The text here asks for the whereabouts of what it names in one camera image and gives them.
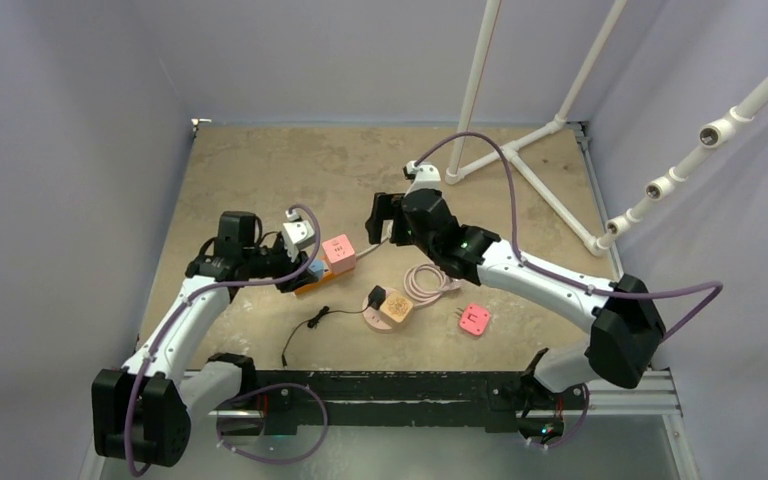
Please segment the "orange power strip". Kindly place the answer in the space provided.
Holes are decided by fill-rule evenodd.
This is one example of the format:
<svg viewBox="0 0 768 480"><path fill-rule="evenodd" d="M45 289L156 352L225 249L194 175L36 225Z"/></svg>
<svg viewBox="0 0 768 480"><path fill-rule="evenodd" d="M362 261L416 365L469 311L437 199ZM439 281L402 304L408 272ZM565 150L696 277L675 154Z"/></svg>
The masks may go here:
<svg viewBox="0 0 768 480"><path fill-rule="evenodd" d="M346 269L344 271L341 271L339 273L334 273L333 271L331 271L328 268L325 276L320 281L317 280L314 283L304 285L304 286L300 287L299 289L293 291L293 294L296 297L300 297L300 296L306 295L306 294L308 294L308 293L310 293L310 292L312 292L312 291L314 291L314 290L316 290L318 288L321 288L321 287L325 286L326 284L334 281L335 279L337 279L337 278L339 278L341 276L345 276L345 275L350 274L351 272L353 272L355 270L355 268L356 268L356 266L351 266L348 269Z"/></svg>

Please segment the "light blue small block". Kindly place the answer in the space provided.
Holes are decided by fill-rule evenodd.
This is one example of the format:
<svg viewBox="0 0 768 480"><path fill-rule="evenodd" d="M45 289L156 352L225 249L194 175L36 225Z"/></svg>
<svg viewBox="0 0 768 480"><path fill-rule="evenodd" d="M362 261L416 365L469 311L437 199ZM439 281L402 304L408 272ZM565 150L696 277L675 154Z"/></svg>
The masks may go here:
<svg viewBox="0 0 768 480"><path fill-rule="evenodd" d="M307 271L320 281L326 274L328 268L323 259L316 259L310 263Z"/></svg>

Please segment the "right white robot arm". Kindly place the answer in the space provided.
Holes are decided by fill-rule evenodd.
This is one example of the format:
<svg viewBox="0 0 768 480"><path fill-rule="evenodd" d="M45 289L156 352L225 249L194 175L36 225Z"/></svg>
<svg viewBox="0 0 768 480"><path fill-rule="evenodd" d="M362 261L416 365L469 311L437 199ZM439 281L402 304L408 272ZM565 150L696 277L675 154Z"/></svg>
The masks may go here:
<svg viewBox="0 0 768 480"><path fill-rule="evenodd" d="M532 359L521 392L533 406L544 407L567 388L592 380L636 388L665 337L638 278L613 282L528 256L494 232L460 223L438 190L376 193L365 222L371 243L381 242L387 221L393 224L392 244L417 247L450 278L514 294L586 333L582 343Z"/></svg>

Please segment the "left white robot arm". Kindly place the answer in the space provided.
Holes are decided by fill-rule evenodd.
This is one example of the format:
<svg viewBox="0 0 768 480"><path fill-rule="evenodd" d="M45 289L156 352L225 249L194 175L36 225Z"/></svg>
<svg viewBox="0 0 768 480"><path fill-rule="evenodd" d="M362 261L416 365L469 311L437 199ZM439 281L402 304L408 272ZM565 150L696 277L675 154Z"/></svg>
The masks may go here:
<svg viewBox="0 0 768 480"><path fill-rule="evenodd" d="M257 399L251 359L222 354L192 378L185 372L208 330L246 287L293 292L318 280L312 265L321 242L313 212L286 213L265 246L262 221L245 211L221 214L216 234L188 263L173 305L148 339L120 367L101 370L91 385L94 448L125 461L140 477L183 456L194 423L226 401L244 409Z"/></svg>

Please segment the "beige cube power socket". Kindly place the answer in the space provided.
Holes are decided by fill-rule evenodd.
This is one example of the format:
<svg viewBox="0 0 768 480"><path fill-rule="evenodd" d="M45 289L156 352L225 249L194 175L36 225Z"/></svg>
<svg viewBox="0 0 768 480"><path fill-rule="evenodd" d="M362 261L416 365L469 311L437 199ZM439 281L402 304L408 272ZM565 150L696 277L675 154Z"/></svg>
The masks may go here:
<svg viewBox="0 0 768 480"><path fill-rule="evenodd" d="M401 326L414 310L413 301L398 291L391 292L378 309L381 319L389 326Z"/></svg>

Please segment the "black power adapter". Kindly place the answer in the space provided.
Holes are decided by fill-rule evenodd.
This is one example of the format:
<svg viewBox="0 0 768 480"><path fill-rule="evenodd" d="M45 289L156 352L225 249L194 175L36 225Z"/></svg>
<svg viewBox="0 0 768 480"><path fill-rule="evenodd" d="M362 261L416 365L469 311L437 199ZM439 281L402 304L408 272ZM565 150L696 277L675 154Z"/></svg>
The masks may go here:
<svg viewBox="0 0 768 480"><path fill-rule="evenodd" d="M367 309L378 310L386 301L387 290L380 285L375 285L367 295Z"/></svg>

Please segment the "pink square plug adapter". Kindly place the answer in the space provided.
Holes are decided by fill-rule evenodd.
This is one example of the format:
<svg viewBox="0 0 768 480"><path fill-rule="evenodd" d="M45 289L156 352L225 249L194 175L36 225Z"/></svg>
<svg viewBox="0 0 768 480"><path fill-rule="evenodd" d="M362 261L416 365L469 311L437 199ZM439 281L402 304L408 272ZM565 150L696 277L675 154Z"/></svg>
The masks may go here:
<svg viewBox="0 0 768 480"><path fill-rule="evenodd" d="M457 325L459 329L473 337L481 337L493 318L489 310L476 303L470 303L463 308L459 308L456 310L456 313L458 315Z"/></svg>

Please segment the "pink round power socket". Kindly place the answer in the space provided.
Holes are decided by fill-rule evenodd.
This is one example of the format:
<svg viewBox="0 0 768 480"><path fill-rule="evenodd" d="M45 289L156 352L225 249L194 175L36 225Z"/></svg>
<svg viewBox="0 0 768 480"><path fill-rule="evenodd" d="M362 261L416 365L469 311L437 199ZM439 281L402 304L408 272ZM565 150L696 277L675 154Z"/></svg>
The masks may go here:
<svg viewBox="0 0 768 480"><path fill-rule="evenodd" d="M391 292L398 291L393 288L384 287L387 290L387 295ZM387 325L380 317L378 310L373 309L367 309L367 298L364 300L364 303L362 305L362 316L364 318L364 321L366 324L375 332L378 333L394 333L398 330L401 330L406 324L406 321L398 327L391 327Z"/></svg>

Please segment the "pink cube socket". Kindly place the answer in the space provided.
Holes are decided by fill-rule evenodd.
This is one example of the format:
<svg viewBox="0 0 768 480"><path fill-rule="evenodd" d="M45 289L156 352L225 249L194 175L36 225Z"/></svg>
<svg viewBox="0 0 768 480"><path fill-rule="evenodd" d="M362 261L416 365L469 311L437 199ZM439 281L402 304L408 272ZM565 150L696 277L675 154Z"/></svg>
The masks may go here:
<svg viewBox="0 0 768 480"><path fill-rule="evenodd" d="M321 249L329 273L341 275L355 268L356 252L346 234L323 241Z"/></svg>

